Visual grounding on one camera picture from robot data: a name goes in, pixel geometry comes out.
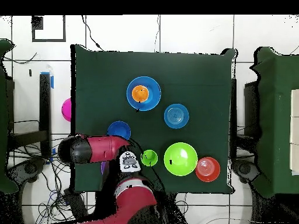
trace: blue bowl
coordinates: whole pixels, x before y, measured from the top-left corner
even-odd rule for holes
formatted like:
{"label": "blue bowl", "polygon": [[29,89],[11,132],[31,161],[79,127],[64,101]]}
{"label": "blue bowl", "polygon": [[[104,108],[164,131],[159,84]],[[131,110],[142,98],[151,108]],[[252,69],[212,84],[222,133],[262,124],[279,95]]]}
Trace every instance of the blue bowl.
{"label": "blue bowl", "polygon": [[188,120],[188,110],[182,104],[172,104],[164,112],[164,121],[170,128],[182,128],[187,124]]}
{"label": "blue bowl", "polygon": [[131,136],[131,129],[126,122],[116,121],[110,124],[107,134],[110,136],[121,136],[128,140]]}
{"label": "blue bowl", "polygon": [[[148,89],[148,99],[144,102],[137,102],[132,97],[132,90],[138,86],[143,85]],[[158,105],[161,98],[161,88],[159,84],[148,76],[140,76],[130,82],[127,88],[127,99],[129,104],[140,111],[148,111]]]}

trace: red cup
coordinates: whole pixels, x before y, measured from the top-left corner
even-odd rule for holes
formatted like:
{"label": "red cup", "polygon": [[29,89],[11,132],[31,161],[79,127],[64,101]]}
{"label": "red cup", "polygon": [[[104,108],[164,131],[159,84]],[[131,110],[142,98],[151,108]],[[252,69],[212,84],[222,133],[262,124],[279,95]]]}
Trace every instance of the red cup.
{"label": "red cup", "polygon": [[212,182],[220,174],[220,165],[212,157],[201,158],[195,168],[197,177],[203,182]]}

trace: blue tape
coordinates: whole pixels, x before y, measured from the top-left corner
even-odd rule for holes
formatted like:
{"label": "blue tape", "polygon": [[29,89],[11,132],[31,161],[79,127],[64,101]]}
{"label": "blue tape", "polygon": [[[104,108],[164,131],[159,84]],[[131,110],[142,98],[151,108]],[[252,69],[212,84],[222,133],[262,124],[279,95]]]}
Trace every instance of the blue tape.
{"label": "blue tape", "polygon": [[54,76],[51,76],[51,88],[54,88]]}
{"label": "blue tape", "polygon": [[52,148],[52,155],[56,154],[56,148]]}

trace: black frame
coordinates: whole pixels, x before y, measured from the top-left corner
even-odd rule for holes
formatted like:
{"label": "black frame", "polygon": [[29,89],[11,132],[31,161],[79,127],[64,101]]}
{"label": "black frame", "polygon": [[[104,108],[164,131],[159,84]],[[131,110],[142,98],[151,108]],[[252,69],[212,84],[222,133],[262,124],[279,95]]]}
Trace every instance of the black frame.
{"label": "black frame", "polygon": [[[15,84],[13,80],[7,80],[8,95],[8,130],[13,130],[13,90]],[[9,151],[13,151],[19,147],[40,142],[41,155],[45,158],[51,156],[51,87],[50,75],[40,75],[40,124],[39,130],[21,134],[10,133],[9,135]]]}

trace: pink object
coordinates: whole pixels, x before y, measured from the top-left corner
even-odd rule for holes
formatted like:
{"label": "pink object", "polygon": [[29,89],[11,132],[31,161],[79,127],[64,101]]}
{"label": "pink object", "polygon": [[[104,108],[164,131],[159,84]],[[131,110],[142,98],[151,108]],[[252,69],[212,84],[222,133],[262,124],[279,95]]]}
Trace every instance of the pink object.
{"label": "pink object", "polygon": [[127,140],[119,136],[94,136],[87,138],[87,141],[92,150],[90,162],[113,160],[120,147],[130,146]]}
{"label": "pink object", "polygon": [[65,102],[63,102],[61,108],[62,116],[69,122],[71,122],[71,109],[72,109],[71,98],[69,98]]}

